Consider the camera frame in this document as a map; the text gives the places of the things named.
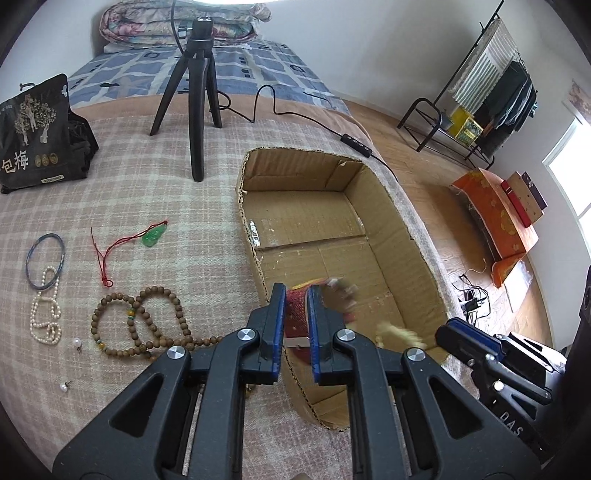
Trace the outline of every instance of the blue gripper pad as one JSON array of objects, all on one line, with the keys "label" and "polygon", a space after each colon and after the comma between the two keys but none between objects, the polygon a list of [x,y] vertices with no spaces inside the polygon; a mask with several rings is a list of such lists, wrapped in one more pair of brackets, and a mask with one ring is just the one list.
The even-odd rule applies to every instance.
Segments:
[{"label": "blue gripper pad", "polygon": [[456,330],[459,330],[462,333],[468,335],[476,342],[481,343],[485,347],[491,349],[495,353],[497,361],[501,362],[504,359],[505,354],[503,353],[503,350],[501,348],[501,343],[496,338],[491,337],[482,330],[473,327],[469,323],[464,322],[460,319],[451,319],[447,322],[447,324],[450,327],[453,327]]},{"label": "blue gripper pad", "polygon": [[283,346],[283,326],[285,321],[285,307],[287,305],[287,289],[285,285],[276,283],[273,287],[271,304],[278,301],[277,317],[275,319],[275,334],[273,335],[272,375],[277,380],[281,366],[281,349]]},{"label": "blue gripper pad", "polygon": [[318,324],[316,323],[316,309],[319,306],[315,305],[313,290],[313,288],[309,288],[308,292],[306,292],[306,312],[308,316],[308,335],[310,336],[310,365],[314,381],[318,383],[320,381],[320,343]]}]

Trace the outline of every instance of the jade pendant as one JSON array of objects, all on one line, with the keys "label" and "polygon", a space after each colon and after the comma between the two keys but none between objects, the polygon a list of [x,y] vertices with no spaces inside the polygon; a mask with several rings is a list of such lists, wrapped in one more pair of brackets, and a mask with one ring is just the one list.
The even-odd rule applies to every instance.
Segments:
[{"label": "jade pendant", "polygon": [[156,245],[156,243],[165,231],[166,225],[159,225],[157,227],[152,228],[144,234],[144,236],[142,237],[142,243],[146,247],[153,247],[154,245]]}]

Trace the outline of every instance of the cardboard box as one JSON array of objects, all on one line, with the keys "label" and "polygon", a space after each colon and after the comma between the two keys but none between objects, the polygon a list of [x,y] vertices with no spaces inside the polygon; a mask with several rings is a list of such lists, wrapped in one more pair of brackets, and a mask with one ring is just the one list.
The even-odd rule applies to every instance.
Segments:
[{"label": "cardboard box", "polygon": [[525,183],[524,179],[519,173],[515,172],[507,179],[507,183],[509,184],[509,187],[511,187],[513,193],[515,193],[519,199],[519,202],[521,202],[523,205],[523,208],[531,223],[536,223],[536,221],[542,217],[544,212],[542,211],[542,208],[540,208],[540,205],[536,201],[534,195],[531,193],[531,190]]},{"label": "cardboard box", "polygon": [[[288,288],[343,277],[359,291],[353,328],[375,341],[386,321],[416,332],[427,352],[447,353],[434,334],[446,307],[388,192],[360,161],[318,151],[258,148],[238,182],[239,212],[261,302],[275,282]],[[403,351],[384,336],[386,348]],[[330,429],[348,427],[345,387],[319,387],[311,368],[284,351],[281,374],[295,409]]]}]

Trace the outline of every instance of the black bangle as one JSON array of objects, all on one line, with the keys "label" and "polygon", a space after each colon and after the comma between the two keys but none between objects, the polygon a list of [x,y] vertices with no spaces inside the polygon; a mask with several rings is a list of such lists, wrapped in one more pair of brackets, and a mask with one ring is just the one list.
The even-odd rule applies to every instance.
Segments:
[{"label": "black bangle", "polygon": [[[39,285],[35,285],[31,281],[31,277],[29,275],[29,260],[31,259],[33,252],[37,248],[37,245],[39,245],[41,242],[43,242],[43,240],[45,240],[47,238],[55,238],[57,240],[57,242],[60,244],[61,261],[60,261],[60,266],[57,267],[57,271],[56,271],[55,275],[53,275],[53,278],[50,281],[48,281],[47,283],[45,283],[44,285],[39,286]],[[64,268],[64,260],[65,259],[66,259],[66,246],[64,245],[64,241],[61,239],[61,237],[58,234],[46,233],[45,235],[39,237],[37,239],[37,241],[31,247],[31,249],[29,250],[29,253],[27,254],[27,261],[25,262],[25,275],[27,276],[27,281],[29,282],[29,285],[38,291],[43,291],[43,290],[47,290],[48,288],[51,288],[56,283],[57,278],[60,276],[61,269]]]}]

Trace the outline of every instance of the wooden bead bracelet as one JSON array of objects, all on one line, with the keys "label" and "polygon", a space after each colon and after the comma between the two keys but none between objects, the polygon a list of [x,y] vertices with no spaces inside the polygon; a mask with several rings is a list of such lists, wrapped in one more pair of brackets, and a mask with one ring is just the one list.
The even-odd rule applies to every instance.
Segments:
[{"label": "wooden bead bracelet", "polygon": [[[174,305],[174,310],[176,314],[176,318],[178,323],[183,331],[183,339],[172,339],[165,337],[159,328],[156,326],[154,321],[152,320],[150,314],[146,311],[143,307],[143,302],[149,296],[153,295],[161,295],[165,298],[168,298],[172,304]],[[108,348],[103,340],[101,340],[99,335],[99,320],[102,313],[106,310],[109,303],[113,302],[114,300],[121,300],[124,302],[129,303],[130,308],[127,311],[127,326],[129,332],[131,334],[131,339],[134,341],[134,347],[131,347],[127,350],[117,350],[113,348]],[[151,342],[143,343],[139,339],[139,335],[137,329],[135,327],[135,320],[137,316],[141,316],[150,329],[152,334],[154,335],[155,339]],[[101,299],[100,303],[96,306],[94,314],[92,314],[92,321],[90,323],[90,332],[92,334],[92,338],[95,340],[98,347],[105,352],[105,354],[109,356],[117,356],[119,358],[130,357],[134,355],[143,355],[145,358],[150,359],[151,361],[155,360],[157,357],[153,355],[149,350],[157,349],[157,348],[170,348],[173,345],[181,345],[185,347],[187,350],[192,351],[195,347],[201,346],[209,346],[215,345],[218,342],[222,341],[221,336],[212,336],[210,338],[201,339],[201,338],[193,338],[191,335],[191,330],[189,329],[189,325],[187,324],[187,320],[184,318],[183,307],[181,306],[181,302],[168,288],[164,287],[146,287],[145,290],[139,292],[139,295],[135,298],[129,295],[125,295],[123,293],[111,293],[107,295],[105,298]]]}]

